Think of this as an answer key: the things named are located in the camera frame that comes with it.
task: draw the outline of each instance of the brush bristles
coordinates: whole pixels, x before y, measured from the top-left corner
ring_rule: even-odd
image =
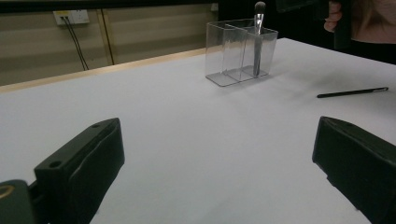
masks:
[[[264,2],[258,2],[254,6],[254,12],[257,14],[264,14],[265,12],[265,3]]]

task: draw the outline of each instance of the finger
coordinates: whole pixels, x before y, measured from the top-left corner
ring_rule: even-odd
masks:
[[[341,4],[339,2],[329,2],[329,13],[339,12],[341,10]]]
[[[324,29],[329,31],[329,32],[334,32],[335,26],[337,26],[336,21],[326,21],[324,23]]]
[[[325,21],[339,21],[343,17],[342,12],[334,12],[329,14],[329,18],[325,19]]]

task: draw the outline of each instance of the person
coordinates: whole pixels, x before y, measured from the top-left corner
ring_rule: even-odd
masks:
[[[396,44],[396,0],[352,1],[352,39],[366,43]],[[342,18],[342,5],[329,2],[324,29],[333,32]]]

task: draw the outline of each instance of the black device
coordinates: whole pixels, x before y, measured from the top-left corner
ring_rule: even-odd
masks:
[[[334,30],[334,48],[345,49],[350,47],[351,42],[351,0],[336,1],[342,5],[343,17],[337,22]],[[279,12],[309,5],[313,6],[315,20],[324,20],[329,17],[329,0],[276,0],[276,8]]]
[[[320,118],[313,162],[373,223],[396,223],[396,146],[362,128]]]
[[[0,183],[2,224],[88,224],[124,164],[119,119],[93,124],[35,168]]]

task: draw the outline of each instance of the pen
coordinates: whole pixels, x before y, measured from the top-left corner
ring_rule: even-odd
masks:
[[[378,91],[387,91],[388,89],[389,89],[388,87],[381,87],[381,88],[359,90],[359,91],[339,91],[339,92],[319,94],[317,97],[326,98],[326,97],[343,96],[343,95],[354,95],[354,94],[371,93]]]

